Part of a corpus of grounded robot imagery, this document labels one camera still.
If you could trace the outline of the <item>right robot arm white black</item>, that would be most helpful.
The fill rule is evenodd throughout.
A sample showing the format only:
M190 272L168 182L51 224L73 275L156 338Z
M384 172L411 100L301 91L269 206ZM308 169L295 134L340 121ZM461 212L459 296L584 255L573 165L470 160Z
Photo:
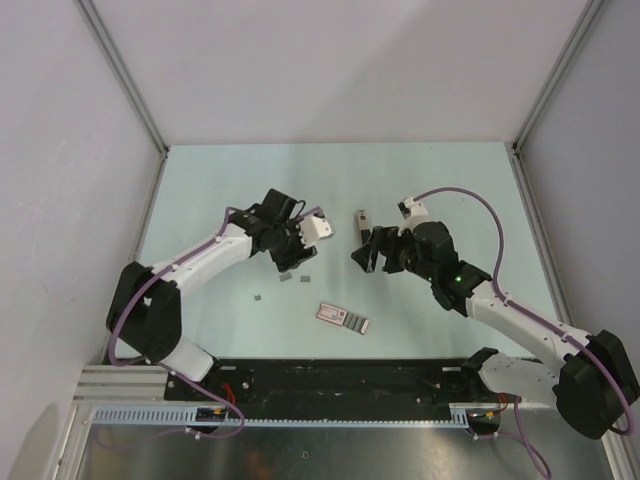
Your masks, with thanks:
M444 310L499 331L537 359L529 364L491 349L477 352L461 376L469 399L484 401L494 392L526 397L555 407L575 431L594 440L630 415L639 382L622 341L607 330L590 334L547 320L499 295L488 273L460 259L443 223L374 228L351 258L371 273L378 257L385 259L384 272L427 281Z

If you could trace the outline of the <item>red white staple box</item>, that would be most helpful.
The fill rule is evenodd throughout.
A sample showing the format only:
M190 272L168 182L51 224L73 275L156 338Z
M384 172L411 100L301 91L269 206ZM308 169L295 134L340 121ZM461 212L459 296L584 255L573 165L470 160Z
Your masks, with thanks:
M367 317L328 303L320 304L316 318L360 335L365 335L370 326L370 320Z

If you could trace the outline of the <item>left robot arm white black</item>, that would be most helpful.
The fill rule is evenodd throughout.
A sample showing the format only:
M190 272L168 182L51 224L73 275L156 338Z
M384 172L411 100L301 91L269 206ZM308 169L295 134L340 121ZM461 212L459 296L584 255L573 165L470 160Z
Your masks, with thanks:
M129 263L121 272L106 319L110 332L109 361L128 366L116 354L123 342L140 361L160 365L186 377L197 398L214 397L221 387L215 359L188 340L182 328L185 297L231 266L259 253L269 254L280 273L313 258L317 244L334 229L321 208L295 215L298 200L271 189L247 209L228 207L218 231L191 249L168 260L145 266Z

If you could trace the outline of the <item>stapler metal magazine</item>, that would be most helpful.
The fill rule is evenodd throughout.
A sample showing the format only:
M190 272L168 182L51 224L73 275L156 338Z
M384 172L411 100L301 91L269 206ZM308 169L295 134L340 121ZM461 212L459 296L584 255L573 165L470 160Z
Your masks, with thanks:
M356 212L355 219L361 244L364 245L368 242L371 236L371 228L369 227L366 211L358 210Z

